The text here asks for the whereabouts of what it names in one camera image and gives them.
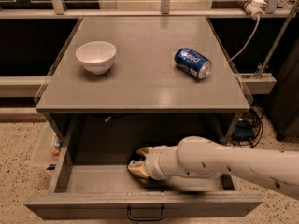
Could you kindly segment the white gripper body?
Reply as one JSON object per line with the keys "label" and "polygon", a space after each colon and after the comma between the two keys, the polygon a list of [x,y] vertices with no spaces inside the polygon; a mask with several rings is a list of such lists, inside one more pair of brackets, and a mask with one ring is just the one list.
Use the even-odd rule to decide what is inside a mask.
{"label": "white gripper body", "polygon": [[146,172],[154,180],[166,180],[178,174],[177,148],[151,147],[145,158]]}

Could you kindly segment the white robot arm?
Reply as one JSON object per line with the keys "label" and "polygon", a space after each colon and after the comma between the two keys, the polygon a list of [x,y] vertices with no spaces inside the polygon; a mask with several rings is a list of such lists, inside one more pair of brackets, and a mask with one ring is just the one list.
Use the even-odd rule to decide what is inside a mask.
{"label": "white robot arm", "polygon": [[296,151],[227,147],[190,136],[176,146],[143,147],[137,154],[142,159],[130,161],[127,169],[139,178],[214,179],[226,174],[299,198],[299,153]]}

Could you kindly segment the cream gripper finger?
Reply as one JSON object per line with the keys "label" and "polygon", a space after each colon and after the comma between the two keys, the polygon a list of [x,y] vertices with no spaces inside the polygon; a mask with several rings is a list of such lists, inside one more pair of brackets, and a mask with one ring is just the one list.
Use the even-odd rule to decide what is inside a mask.
{"label": "cream gripper finger", "polygon": [[149,174],[143,161],[131,161],[127,167],[128,171],[138,178],[148,179]]}
{"label": "cream gripper finger", "polygon": [[141,157],[146,157],[151,151],[151,147],[142,147],[136,151],[136,153]]}

